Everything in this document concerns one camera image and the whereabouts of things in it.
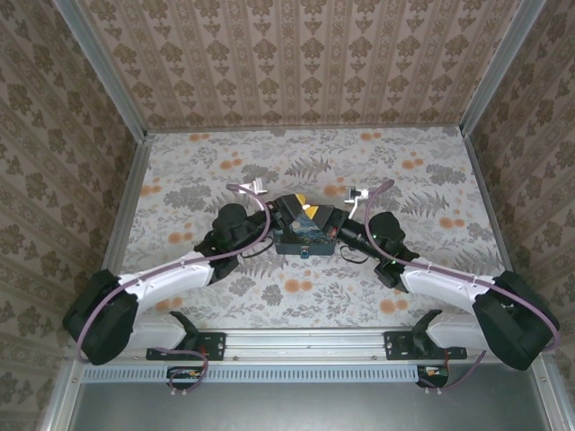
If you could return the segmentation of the floral patterned tablecloth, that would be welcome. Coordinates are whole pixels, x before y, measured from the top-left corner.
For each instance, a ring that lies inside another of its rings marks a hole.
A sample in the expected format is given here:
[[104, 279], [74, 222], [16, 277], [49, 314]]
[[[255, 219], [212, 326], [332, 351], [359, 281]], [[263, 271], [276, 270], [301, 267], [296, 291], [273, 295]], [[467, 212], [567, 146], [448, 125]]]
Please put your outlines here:
[[[324, 128], [158, 134], [140, 190], [122, 269], [179, 258], [210, 230], [217, 210], [253, 201], [226, 185], [261, 178], [267, 198], [301, 193], [344, 207], [348, 187], [394, 185], [373, 213], [393, 213], [407, 247], [437, 264], [476, 275], [505, 268], [464, 139], [455, 126]], [[383, 286], [358, 252], [281, 256], [262, 243], [211, 287], [162, 300], [155, 315], [185, 314], [202, 329], [407, 326], [441, 302]]]

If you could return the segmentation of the aluminium frame post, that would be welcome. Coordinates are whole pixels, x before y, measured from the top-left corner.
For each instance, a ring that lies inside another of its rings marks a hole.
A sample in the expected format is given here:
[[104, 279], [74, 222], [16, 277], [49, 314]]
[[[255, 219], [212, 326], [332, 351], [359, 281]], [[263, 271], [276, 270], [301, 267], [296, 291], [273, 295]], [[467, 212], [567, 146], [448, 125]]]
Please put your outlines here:
[[143, 115], [139, 112], [128, 86], [123, 83], [116, 70], [111, 54], [106, 52], [104, 42], [89, 23], [88, 15], [79, 0], [58, 0], [58, 9], [131, 135], [139, 143], [144, 142], [147, 126]]
[[472, 37], [472, 48], [465, 66], [472, 78], [470, 89], [465, 94], [459, 127], [463, 136], [469, 136], [479, 117], [495, 91], [492, 81], [501, 80], [512, 58], [506, 53], [505, 39], [509, 28], [516, 20], [523, 0], [487, 0], [486, 11], [482, 13], [478, 30]]

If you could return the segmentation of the small black electronics board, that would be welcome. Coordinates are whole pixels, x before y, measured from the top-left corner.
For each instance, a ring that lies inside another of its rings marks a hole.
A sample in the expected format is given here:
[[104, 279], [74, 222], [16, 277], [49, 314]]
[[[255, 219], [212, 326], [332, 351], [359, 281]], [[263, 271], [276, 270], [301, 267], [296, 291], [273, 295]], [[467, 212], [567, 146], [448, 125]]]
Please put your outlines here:
[[421, 388], [443, 388], [449, 379], [448, 368], [444, 365], [418, 365], [418, 381]]
[[166, 372], [167, 384], [176, 391], [189, 390], [203, 375], [203, 366], [169, 367]]

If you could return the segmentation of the aluminium frame side rail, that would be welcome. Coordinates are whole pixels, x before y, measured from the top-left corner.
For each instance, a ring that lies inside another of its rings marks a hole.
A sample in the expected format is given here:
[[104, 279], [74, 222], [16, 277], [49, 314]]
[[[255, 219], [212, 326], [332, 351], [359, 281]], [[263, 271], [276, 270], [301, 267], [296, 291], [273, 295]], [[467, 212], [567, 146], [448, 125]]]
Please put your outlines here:
[[108, 269], [114, 275], [118, 275], [122, 269], [150, 153], [151, 143], [145, 136], [137, 144], [126, 187], [122, 194], [111, 237], [102, 261], [102, 269]]
[[499, 249], [499, 252], [500, 252], [500, 257], [501, 257], [503, 266], [507, 270], [512, 270], [513, 265], [512, 265], [512, 262], [510, 260], [510, 256], [509, 256], [509, 252], [507, 250], [506, 244], [504, 242], [504, 238], [503, 238], [503, 235], [502, 235], [502, 232], [500, 229], [500, 225], [499, 225], [499, 222], [497, 220], [496, 212], [495, 212], [493, 204], [491, 202], [491, 197], [490, 197], [485, 179], [484, 179], [483, 174], [482, 174], [482, 170], [481, 170], [479, 160], [477, 158], [477, 154], [475, 153], [474, 148], [473, 148], [472, 139], [465, 133], [462, 134], [462, 137], [464, 140], [464, 146], [465, 146], [466, 152], [468, 154], [468, 157], [470, 159], [470, 163], [471, 163], [472, 168], [473, 168], [474, 176], [476, 178], [479, 191], [480, 191], [481, 196], [482, 196], [482, 202], [484, 204], [486, 214], [487, 214], [489, 221], [490, 221], [490, 224], [491, 224], [491, 229], [493, 231], [495, 242], [496, 242], [498, 249]]

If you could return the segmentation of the teal painted tin box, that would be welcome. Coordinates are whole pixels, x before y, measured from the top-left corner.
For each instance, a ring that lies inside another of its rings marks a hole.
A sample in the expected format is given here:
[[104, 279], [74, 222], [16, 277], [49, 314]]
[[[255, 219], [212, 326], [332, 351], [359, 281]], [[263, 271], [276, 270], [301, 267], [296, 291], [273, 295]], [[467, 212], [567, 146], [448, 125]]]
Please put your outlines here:
[[336, 247], [336, 240], [324, 233], [305, 212], [287, 227], [276, 229], [273, 243], [277, 254], [298, 257], [301, 250], [309, 250], [310, 257], [331, 256]]

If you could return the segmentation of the grey metal panel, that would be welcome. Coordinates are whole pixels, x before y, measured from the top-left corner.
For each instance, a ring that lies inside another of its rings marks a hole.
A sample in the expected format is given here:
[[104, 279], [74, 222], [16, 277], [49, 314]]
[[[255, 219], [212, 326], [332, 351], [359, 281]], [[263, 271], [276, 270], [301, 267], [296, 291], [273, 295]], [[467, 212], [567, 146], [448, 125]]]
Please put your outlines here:
[[441, 394], [402, 383], [87, 384], [70, 431], [551, 431], [531, 384]]

